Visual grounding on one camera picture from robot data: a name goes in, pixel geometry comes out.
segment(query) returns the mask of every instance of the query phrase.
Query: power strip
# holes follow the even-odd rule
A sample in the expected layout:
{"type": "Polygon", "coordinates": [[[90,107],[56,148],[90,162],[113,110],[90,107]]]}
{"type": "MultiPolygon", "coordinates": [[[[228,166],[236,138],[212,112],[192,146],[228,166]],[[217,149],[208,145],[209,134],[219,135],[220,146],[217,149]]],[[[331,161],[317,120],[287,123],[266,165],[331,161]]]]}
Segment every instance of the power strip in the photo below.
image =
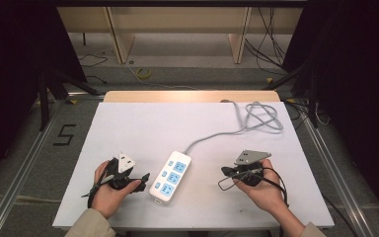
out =
{"type": "Polygon", "coordinates": [[[169,203],[172,200],[184,174],[190,166],[190,157],[174,151],[150,188],[150,195],[158,204],[169,203]]]}

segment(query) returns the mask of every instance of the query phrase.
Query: white table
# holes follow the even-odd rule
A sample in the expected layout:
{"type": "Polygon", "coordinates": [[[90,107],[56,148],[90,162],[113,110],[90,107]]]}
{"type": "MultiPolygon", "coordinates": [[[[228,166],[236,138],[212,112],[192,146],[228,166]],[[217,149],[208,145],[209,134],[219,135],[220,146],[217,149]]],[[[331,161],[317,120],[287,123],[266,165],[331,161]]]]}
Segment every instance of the white table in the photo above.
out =
{"type": "Polygon", "coordinates": [[[233,105],[100,103],[53,226],[68,229],[73,225],[86,209],[87,199],[81,195],[92,187],[96,167],[122,151],[136,162],[130,178],[141,178],[146,173],[151,173],[151,177],[146,190],[128,196],[110,218],[113,228],[277,228],[279,225],[272,216],[259,210],[236,187],[223,192],[217,186],[225,178],[220,168],[231,167],[245,149],[272,153],[269,159],[287,187],[290,209],[303,223],[334,226],[284,104],[264,104],[277,109],[278,119],[284,125],[281,134],[254,130],[198,143],[189,152],[192,162],[176,196],[169,205],[159,205],[150,196],[149,188],[169,155],[173,151],[183,152],[194,140],[207,135],[236,130],[239,126],[233,105]]]}

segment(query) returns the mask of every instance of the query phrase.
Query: cabinet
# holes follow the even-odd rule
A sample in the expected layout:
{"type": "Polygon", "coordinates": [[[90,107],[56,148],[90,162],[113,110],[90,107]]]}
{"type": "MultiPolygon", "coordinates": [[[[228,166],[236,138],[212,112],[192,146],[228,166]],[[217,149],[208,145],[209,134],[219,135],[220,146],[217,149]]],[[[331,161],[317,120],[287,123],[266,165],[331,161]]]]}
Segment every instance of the cabinet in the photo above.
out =
{"type": "MultiPolygon", "coordinates": [[[[302,9],[274,10],[275,34],[292,35],[302,9]]],[[[227,34],[233,60],[240,63],[246,34],[266,32],[258,8],[96,7],[58,8],[67,32],[110,33],[119,63],[127,60],[139,33],[227,34]]],[[[269,21],[269,8],[261,13],[269,21]]]]}

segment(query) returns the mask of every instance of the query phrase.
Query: power cord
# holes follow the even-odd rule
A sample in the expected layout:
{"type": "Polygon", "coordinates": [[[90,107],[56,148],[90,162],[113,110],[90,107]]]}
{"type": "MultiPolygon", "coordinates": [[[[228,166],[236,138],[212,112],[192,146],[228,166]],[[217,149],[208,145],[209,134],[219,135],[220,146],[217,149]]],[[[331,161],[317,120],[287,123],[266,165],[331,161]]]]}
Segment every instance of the power cord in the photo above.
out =
{"type": "Polygon", "coordinates": [[[252,55],[254,55],[257,58],[257,66],[260,68],[260,70],[268,72],[268,73],[276,74],[276,75],[282,75],[282,76],[286,75],[286,73],[272,72],[272,71],[269,71],[269,70],[266,70],[266,69],[262,68],[261,65],[260,65],[260,63],[259,63],[259,59],[262,60],[262,61],[265,61],[265,62],[272,63],[275,66],[277,66],[278,68],[280,68],[280,69],[283,70],[283,68],[281,67],[281,65],[279,65],[278,63],[276,63],[275,61],[273,61],[271,58],[269,58],[268,56],[266,56],[264,53],[262,53],[258,49],[256,49],[247,39],[245,39],[245,42],[247,43],[247,44],[245,44],[246,49],[252,55]]]}
{"type": "Polygon", "coordinates": [[[220,188],[220,190],[222,191],[228,191],[230,190],[231,188],[233,188],[234,186],[236,186],[236,184],[238,182],[240,182],[241,180],[245,179],[246,177],[252,175],[252,176],[255,176],[257,177],[258,179],[262,180],[262,181],[265,181],[271,185],[273,185],[274,187],[276,187],[277,189],[279,189],[281,192],[282,192],[282,196],[283,196],[283,199],[284,199],[284,203],[288,206],[288,195],[287,195],[287,188],[285,187],[285,184],[284,184],[284,181],[282,180],[282,178],[279,176],[279,174],[274,170],[274,169],[271,169],[271,168],[268,168],[268,167],[263,167],[264,170],[272,170],[277,176],[278,178],[281,180],[281,183],[282,183],[282,186],[265,178],[265,177],[262,177],[262,176],[259,176],[257,175],[258,172],[255,172],[255,171],[246,171],[246,172],[242,172],[242,173],[239,173],[239,174],[235,174],[233,176],[230,176],[230,177],[226,177],[225,179],[219,181],[217,183],[218,187],[220,188]],[[240,176],[240,175],[244,175],[240,180],[236,181],[236,183],[234,183],[232,186],[226,188],[226,189],[223,189],[223,187],[220,185],[222,182],[228,180],[228,179],[231,179],[235,176],[240,176]]]}
{"type": "MultiPolygon", "coordinates": [[[[289,106],[291,108],[294,108],[296,111],[297,111],[297,116],[295,118],[291,118],[291,120],[296,120],[296,119],[299,119],[301,117],[301,113],[305,115],[305,118],[302,119],[302,121],[296,125],[295,127],[295,130],[297,130],[297,128],[306,120],[309,118],[309,111],[307,110],[308,108],[308,104],[303,104],[303,103],[298,103],[298,102],[294,102],[293,99],[295,99],[295,97],[290,97],[290,98],[286,98],[286,99],[283,99],[281,100],[286,106],[289,106]]],[[[319,108],[319,103],[316,104],[316,113],[315,113],[315,116],[318,120],[318,122],[321,124],[321,125],[328,125],[331,121],[331,118],[328,116],[327,120],[326,121],[322,121],[321,119],[321,116],[323,115],[326,115],[325,112],[319,112],[318,111],[318,108],[319,108]]]]}
{"type": "Polygon", "coordinates": [[[100,80],[101,82],[103,82],[104,84],[108,84],[108,82],[107,82],[107,81],[105,81],[105,80],[103,80],[103,79],[99,78],[98,76],[86,76],[86,77],[92,77],[92,78],[96,78],[96,79],[100,80]]]}
{"type": "Polygon", "coordinates": [[[88,57],[88,56],[93,56],[93,57],[100,58],[100,59],[102,59],[102,61],[99,61],[99,62],[94,63],[94,64],[91,64],[91,65],[82,65],[82,64],[81,64],[81,66],[83,66],[83,67],[93,67],[93,66],[96,66],[96,65],[98,65],[98,64],[101,64],[101,63],[103,63],[103,62],[109,60],[107,57],[104,57],[104,56],[97,56],[97,55],[94,55],[94,54],[86,54],[85,56],[80,57],[80,58],[78,58],[78,59],[79,59],[79,61],[80,61],[80,60],[83,60],[85,57],[88,57]]]}
{"type": "Polygon", "coordinates": [[[162,85],[162,84],[143,82],[143,81],[140,80],[140,78],[137,76],[136,72],[134,72],[130,67],[127,67],[127,68],[131,71],[131,73],[134,75],[134,77],[137,79],[137,81],[140,82],[140,83],[143,84],[143,85],[148,85],[148,86],[159,86],[159,87],[165,87],[165,88],[169,88],[169,89],[174,89],[174,88],[187,88],[187,89],[191,89],[191,90],[199,91],[199,89],[194,88],[194,87],[190,87],[190,86],[167,86],[167,85],[162,85]]]}
{"type": "Polygon", "coordinates": [[[81,196],[81,198],[88,197],[88,208],[91,208],[92,201],[94,200],[95,194],[100,189],[100,187],[114,178],[114,175],[109,175],[109,176],[107,176],[107,177],[104,178],[104,176],[106,175],[107,171],[108,171],[108,165],[104,168],[103,173],[101,173],[100,178],[92,186],[91,190],[86,195],[81,196]]]}
{"type": "Polygon", "coordinates": [[[266,22],[265,22],[265,19],[264,19],[264,15],[261,12],[261,8],[258,8],[258,11],[260,12],[261,18],[263,20],[263,23],[264,23],[264,26],[265,26],[265,29],[266,29],[266,33],[265,33],[265,36],[263,38],[262,43],[264,42],[264,39],[265,39],[266,35],[269,35],[269,38],[272,41],[272,46],[273,46],[273,51],[275,53],[275,56],[276,56],[279,64],[281,64],[282,63],[281,60],[282,61],[284,60],[285,52],[279,46],[278,42],[276,41],[276,38],[273,35],[273,15],[275,13],[275,9],[274,8],[269,8],[269,23],[268,23],[268,26],[266,26],[266,22]]]}
{"type": "Polygon", "coordinates": [[[240,128],[238,130],[235,130],[235,131],[227,131],[227,132],[214,133],[212,135],[209,135],[209,136],[203,137],[201,139],[198,139],[198,140],[194,141],[193,143],[191,143],[189,145],[189,147],[184,151],[184,154],[187,155],[189,153],[190,149],[193,146],[195,146],[197,143],[199,143],[201,141],[204,141],[204,140],[207,140],[207,139],[210,139],[212,137],[218,136],[218,135],[234,135],[234,134],[238,134],[238,133],[240,133],[240,132],[242,132],[244,130],[247,130],[247,131],[255,130],[256,128],[259,128],[259,127],[262,127],[262,126],[266,126],[266,127],[270,128],[269,133],[278,134],[278,133],[281,133],[281,131],[283,130],[283,125],[282,125],[282,123],[277,118],[277,111],[272,106],[263,105],[263,104],[261,104],[259,102],[253,102],[253,103],[247,104],[245,106],[245,111],[247,112],[247,115],[245,116],[244,119],[242,119],[242,116],[241,116],[241,113],[239,111],[238,105],[235,102],[232,102],[232,101],[226,101],[226,102],[230,102],[230,103],[233,104],[233,106],[235,108],[236,115],[238,116],[238,121],[239,121],[240,128]],[[260,108],[260,109],[262,109],[262,111],[266,112],[266,114],[268,115],[269,119],[264,120],[264,119],[260,118],[258,115],[255,115],[254,112],[253,112],[253,110],[257,109],[257,108],[260,108]],[[256,123],[255,125],[248,126],[248,121],[250,120],[250,118],[254,118],[254,119],[258,120],[259,122],[256,123]]]}

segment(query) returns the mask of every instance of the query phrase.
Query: metal bar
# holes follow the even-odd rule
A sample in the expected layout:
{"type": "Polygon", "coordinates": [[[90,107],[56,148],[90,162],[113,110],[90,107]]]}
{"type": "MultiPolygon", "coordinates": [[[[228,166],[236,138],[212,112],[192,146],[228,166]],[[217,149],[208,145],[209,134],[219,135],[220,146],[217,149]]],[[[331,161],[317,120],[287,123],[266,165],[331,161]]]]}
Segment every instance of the metal bar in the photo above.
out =
{"type": "Polygon", "coordinates": [[[334,0],[22,0],[20,6],[52,6],[52,7],[284,7],[301,8],[312,4],[333,4],[334,0]]]}
{"type": "Polygon", "coordinates": [[[365,214],[362,212],[358,202],[356,201],[352,191],[350,190],[348,184],[346,183],[340,169],[338,168],[328,146],[325,143],[318,128],[315,128],[313,124],[306,119],[305,120],[307,130],[319,151],[319,154],[324,162],[328,173],[334,182],[335,188],[337,189],[341,201],[348,212],[353,226],[355,227],[356,233],[359,236],[374,236],[373,231],[368,225],[368,221],[365,214]]]}
{"type": "Polygon", "coordinates": [[[36,138],[32,148],[29,151],[26,159],[24,160],[20,170],[14,178],[11,186],[8,188],[8,191],[3,196],[0,202],[0,230],[5,223],[6,218],[8,217],[9,212],[14,205],[15,200],[17,199],[18,194],[21,191],[27,177],[29,176],[30,170],[34,166],[39,153],[48,137],[49,132],[54,124],[55,118],[58,115],[59,111],[64,105],[64,101],[57,101],[54,105],[54,109],[50,119],[48,121],[47,127],[40,131],[38,137],[36,138]]]}
{"type": "Polygon", "coordinates": [[[94,96],[100,96],[101,93],[98,92],[97,90],[95,90],[94,88],[91,88],[89,87],[88,85],[86,85],[85,83],[82,83],[78,80],[76,80],[75,78],[67,75],[66,73],[62,72],[62,71],[59,71],[59,70],[48,70],[49,72],[53,73],[54,75],[56,76],[59,76],[61,78],[63,78],[64,80],[66,80],[68,83],[74,85],[75,87],[83,90],[83,91],[86,91],[88,92],[89,94],[91,95],[94,95],[94,96]]]}
{"type": "Polygon", "coordinates": [[[97,101],[103,101],[106,95],[102,96],[92,96],[88,93],[84,92],[78,92],[78,93],[69,93],[66,100],[97,100],[97,101]]]}
{"type": "Polygon", "coordinates": [[[48,96],[47,86],[45,85],[45,78],[43,73],[38,77],[38,94],[39,94],[39,107],[41,108],[41,127],[42,131],[50,118],[48,111],[48,96]]]}

